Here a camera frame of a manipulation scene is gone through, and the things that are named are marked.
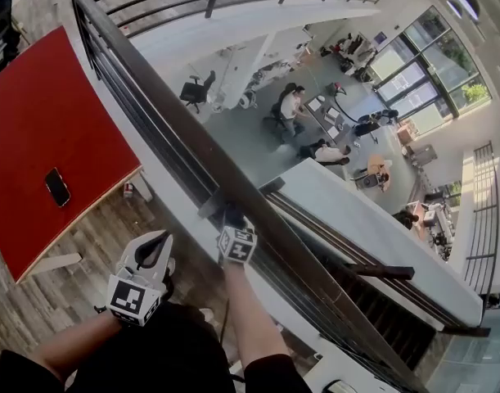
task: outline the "smartphone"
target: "smartphone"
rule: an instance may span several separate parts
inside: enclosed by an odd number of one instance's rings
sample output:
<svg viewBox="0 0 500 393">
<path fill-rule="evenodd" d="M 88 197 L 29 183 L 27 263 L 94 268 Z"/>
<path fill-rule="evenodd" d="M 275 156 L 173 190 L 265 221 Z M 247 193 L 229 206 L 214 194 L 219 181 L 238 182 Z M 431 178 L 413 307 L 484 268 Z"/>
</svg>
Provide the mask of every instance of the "smartphone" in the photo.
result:
<svg viewBox="0 0 500 393">
<path fill-rule="evenodd" d="M 68 191 L 59 171 L 56 168 L 53 169 L 46 175 L 45 181 L 47 190 L 52 194 L 56 204 L 59 207 L 65 206 L 66 202 L 70 200 L 70 191 Z"/>
</svg>

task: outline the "red tabletop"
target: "red tabletop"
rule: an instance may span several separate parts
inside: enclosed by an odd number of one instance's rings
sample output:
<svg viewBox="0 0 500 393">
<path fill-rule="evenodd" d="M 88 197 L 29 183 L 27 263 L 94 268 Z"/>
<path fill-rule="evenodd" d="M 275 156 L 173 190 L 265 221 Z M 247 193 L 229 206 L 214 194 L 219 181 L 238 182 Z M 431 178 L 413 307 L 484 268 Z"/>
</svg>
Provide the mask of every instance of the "red tabletop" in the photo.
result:
<svg viewBox="0 0 500 393">
<path fill-rule="evenodd" d="M 53 168 L 71 198 L 59 207 Z M 0 74 L 0 251 L 15 280 L 140 167 L 88 82 L 63 28 Z"/>
</svg>

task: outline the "window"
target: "window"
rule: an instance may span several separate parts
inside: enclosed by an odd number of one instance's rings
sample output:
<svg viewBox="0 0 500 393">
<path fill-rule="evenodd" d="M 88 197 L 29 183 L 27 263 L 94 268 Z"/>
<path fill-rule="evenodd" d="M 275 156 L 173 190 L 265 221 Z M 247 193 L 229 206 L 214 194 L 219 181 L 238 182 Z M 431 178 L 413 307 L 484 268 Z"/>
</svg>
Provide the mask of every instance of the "window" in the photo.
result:
<svg viewBox="0 0 500 393">
<path fill-rule="evenodd" d="M 434 7 L 382 49 L 368 72 L 413 137 L 491 98 L 470 53 Z"/>
<path fill-rule="evenodd" d="M 422 50 L 448 29 L 449 26 L 442 16 L 434 7 L 431 7 L 430 10 L 413 22 L 404 33 L 417 48 Z"/>
<path fill-rule="evenodd" d="M 458 110 L 463 111 L 476 103 L 489 100 L 488 88 L 480 76 L 475 77 L 460 88 L 451 92 L 451 96 Z"/>
<path fill-rule="evenodd" d="M 452 114 L 448 105 L 443 98 L 440 98 L 402 120 L 401 124 L 408 125 L 410 133 L 418 136 L 439 127 L 451 118 Z"/>
<path fill-rule="evenodd" d="M 419 106 L 424 105 L 431 99 L 434 99 L 436 96 L 437 91 L 435 90 L 433 84 L 427 82 L 410 92 L 402 99 L 399 99 L 396 103 L 390 106 L 390 109 L 396 109 L 399 111 L 399 116 L 405 116 L 416 110 Z"/>
<path fill-rule="evenodd" d="M 446 90 L 452 90 L 479 71 L 459 38 L 450 31 L 424 51 Z"/>
<path fill-rule="evenodd" d="M 404 41 L 397 37 L 372 62 L 374 76 L 380 82 L 394 73 L 400 67 L 403 67 L 414 57 L 413 52 L 408 48 Z"/>
<path fill-rule="evenodd" d="M 392 80 L 379 88 L 378 92 L 384 100 L 389 101 L 425 77 L 426 73 L 422 67 L 413 62 L 393 77 Z"/>
<path fill-rule="evenodd" d="M 450 207 L 461 204 L 462 182 L 460 180 L 438 187 L 438 189 L 442 191 L 444 200 Z"/>
</svg>

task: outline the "white column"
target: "white column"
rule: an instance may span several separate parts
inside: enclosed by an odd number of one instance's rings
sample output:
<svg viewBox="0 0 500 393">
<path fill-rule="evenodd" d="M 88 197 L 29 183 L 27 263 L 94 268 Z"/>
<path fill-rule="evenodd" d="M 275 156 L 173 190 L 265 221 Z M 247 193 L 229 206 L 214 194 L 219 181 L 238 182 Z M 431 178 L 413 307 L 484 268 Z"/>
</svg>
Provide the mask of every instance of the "white column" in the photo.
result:
<svg viewBox="0 0 500 393">
<path fill-rule="evenodd" d="M 221 90 L 226 95 L 224 107 L 232 109 L 237 105 L 274 38 L 275 33 L 271 33 L 237 44 L 233 48 L 234 53 L 221 83 Z"/>
</svg>

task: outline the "stair step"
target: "stair step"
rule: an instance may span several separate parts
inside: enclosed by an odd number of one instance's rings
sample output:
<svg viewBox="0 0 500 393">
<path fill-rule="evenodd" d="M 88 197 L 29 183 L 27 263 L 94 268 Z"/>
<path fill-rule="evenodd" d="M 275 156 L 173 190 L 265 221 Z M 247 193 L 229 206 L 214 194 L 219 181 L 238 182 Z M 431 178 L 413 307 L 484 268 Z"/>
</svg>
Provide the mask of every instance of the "stair step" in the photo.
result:
<svg viewBox="0 0 500 393">
<path fill-rule="evenodd" d="M 406 365 L 415 369 L 433 340 L 435 330 L 351 273 L 343 263 L 334 258 L 321 260 L 321 263 Z"/>
</svg>

